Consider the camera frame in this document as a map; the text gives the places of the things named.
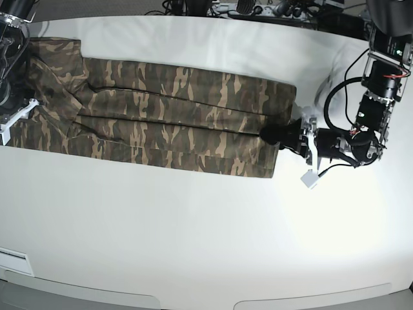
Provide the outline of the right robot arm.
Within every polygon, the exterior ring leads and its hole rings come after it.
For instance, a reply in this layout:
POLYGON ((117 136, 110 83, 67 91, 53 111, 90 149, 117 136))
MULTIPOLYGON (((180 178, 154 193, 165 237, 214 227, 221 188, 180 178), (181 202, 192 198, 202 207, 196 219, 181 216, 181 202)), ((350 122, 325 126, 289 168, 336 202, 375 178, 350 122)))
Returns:
POLYGON ((34 99, 28 86, 30 29, 39 2, 1 1, 1 124, 17 121, 17 114, 34 99))

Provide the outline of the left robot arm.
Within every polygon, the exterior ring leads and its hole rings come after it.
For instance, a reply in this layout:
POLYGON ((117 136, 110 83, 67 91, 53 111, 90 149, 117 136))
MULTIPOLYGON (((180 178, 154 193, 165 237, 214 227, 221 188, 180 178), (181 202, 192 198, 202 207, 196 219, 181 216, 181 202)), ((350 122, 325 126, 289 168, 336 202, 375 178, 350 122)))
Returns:
POLYGON ((411 75, 412 1, 367 1, 367 12, 371 29, 365 70, 360 77, 346 77, 329 92, 323 107, 326 127, 318 128, 316 119, 298 119, 285 126, 270 123, 259 133, 263 141, 289 149, 313 166, 322 158, 353 168, 380 159, 394 105, 401 101, 411 75), (354 83, 366 91, 351 128, 345 130, 333 124, 330 104, 340 90, 354 83))

